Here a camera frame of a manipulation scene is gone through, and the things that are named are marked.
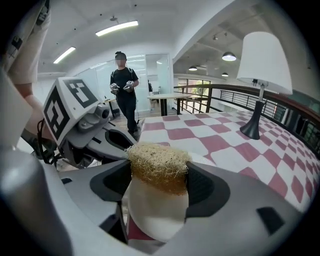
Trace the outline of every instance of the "loofah sponge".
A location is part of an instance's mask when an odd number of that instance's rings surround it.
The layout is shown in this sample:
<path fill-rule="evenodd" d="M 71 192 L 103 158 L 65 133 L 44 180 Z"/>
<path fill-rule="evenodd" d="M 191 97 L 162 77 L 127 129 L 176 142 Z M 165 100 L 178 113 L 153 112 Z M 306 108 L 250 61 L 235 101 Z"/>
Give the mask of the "loofah sponge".
<path fill-rule="evenodd" d="M 186 151 L 148 142 L 138 142 L 126 149 L 131 161 L 132 175 L 143 183 L 171 195 L 187 192 L 187 161 L 192 158 Z"/>

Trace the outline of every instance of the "white plate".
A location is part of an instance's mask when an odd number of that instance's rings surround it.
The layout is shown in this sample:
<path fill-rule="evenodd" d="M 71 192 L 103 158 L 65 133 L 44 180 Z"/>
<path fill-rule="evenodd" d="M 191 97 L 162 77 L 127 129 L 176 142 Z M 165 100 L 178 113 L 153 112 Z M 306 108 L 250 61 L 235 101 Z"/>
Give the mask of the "white plate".
<path fill-rule="evenodd" d="M 209 159 L 189 153 L 193 162 L 215 166 Z M 168 195 L 132 178 L 128 191 L 128 210 L 135 224 L 149 237 L 166 243 L 185 222 L 188 193 Z"/>

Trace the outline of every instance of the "red and white tablecloth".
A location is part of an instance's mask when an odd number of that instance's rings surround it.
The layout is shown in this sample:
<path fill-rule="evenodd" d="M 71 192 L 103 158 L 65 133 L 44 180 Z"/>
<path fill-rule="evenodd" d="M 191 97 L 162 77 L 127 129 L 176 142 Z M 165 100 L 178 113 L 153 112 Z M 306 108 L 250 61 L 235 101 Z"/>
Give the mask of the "red and white tablecloth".
<path fill-rule="evenodd" d="M 263 116 L 260 140 L 246 137 L 239 128 L 251 115 L 220 112 L 149 117 L 139 141 L 206 157 L 220 168 L 262 181 L 299 211 L 306 211 L 318 187 L 320 161 L 294 135 Z M 131 227 L 134 232 L 129 228 L 129 239 L 146 238 L 134 223 Z"/>

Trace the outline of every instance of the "person's hand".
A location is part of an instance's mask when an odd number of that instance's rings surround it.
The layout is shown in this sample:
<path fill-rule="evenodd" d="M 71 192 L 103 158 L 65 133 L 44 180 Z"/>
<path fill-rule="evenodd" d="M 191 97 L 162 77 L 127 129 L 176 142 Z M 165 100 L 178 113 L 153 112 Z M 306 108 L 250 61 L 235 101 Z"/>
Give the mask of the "person's hand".
<path fill-rule="evenodd" d="M 111 93 L 116 95 L 119 92 L 119 86 L 114 82 L 110 84 Z"/>
<path fill-rule="evenodd" d="M 127 93 L 131 93 L 134 90 L 133 84 L 134 84 L 134 81 L 128 81 L 126 82 L 125 87 L 123 87 L 123 89 Z"/>

